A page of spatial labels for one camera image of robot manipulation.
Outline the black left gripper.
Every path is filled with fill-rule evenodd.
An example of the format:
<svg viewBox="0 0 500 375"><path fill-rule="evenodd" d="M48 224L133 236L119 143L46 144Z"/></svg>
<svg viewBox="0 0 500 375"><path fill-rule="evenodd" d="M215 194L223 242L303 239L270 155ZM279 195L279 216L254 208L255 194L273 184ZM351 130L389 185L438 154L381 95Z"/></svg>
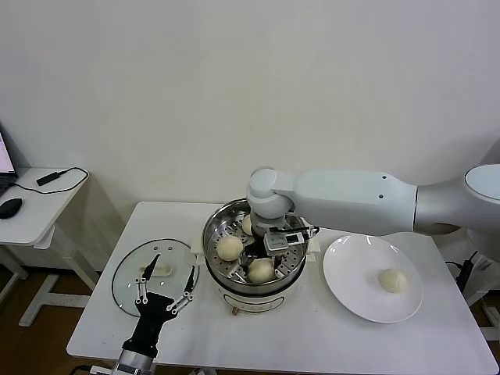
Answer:
<svg viewBox="0 0 500 375"><path fill-rule="evenodd" d="M148 292L147 283L152 277L160 256L156 254L144 268L140 277L135 280L137 286L135 305L140 316L131 338L122 345L124 350L145 356L158 355L156 345L163 324L174 319L194 299L192 292L195 288L195 266L191 267L183 294L178 299L174 300L171 297Z"/></svg>

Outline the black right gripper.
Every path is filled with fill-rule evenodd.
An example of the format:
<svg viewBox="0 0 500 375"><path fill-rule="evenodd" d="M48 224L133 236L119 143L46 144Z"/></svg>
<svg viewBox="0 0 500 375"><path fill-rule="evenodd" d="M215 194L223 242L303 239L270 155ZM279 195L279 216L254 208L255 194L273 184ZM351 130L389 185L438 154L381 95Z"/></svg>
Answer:
<svg viewBox="0 0 500 375"><path fill-rule="evenodd" d="M276 278L283 278L293 271L293 258L284 254L284 232L280 229L254 230L249 251L244 250L239 257L239 267L243 278L248 277L249 266L256 259L271 259Z"/></svg>

